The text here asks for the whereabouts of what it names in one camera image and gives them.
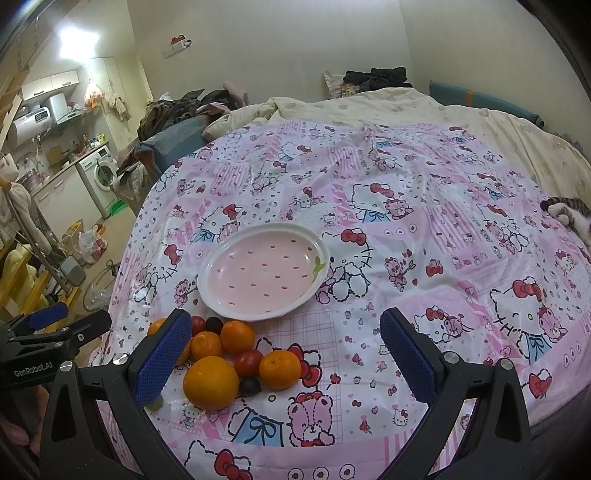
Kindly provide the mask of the person's left hand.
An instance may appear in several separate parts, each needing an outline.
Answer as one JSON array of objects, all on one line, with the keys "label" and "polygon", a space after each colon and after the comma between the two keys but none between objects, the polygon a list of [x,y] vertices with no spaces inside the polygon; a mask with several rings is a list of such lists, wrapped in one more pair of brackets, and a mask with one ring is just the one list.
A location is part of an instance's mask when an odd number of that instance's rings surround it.
[{"label": "person's left hand", "polygon": [[39,456],[49,393],[43,386],[38,385],[16,391],[12,396],[16,399],[19,412],[23,416],[35,419],[36,430],[33,434],[30,434],[26,429],[11,422],[4,415],[1,415],[1,428],[14,445],[28,446],[34,455]]}]

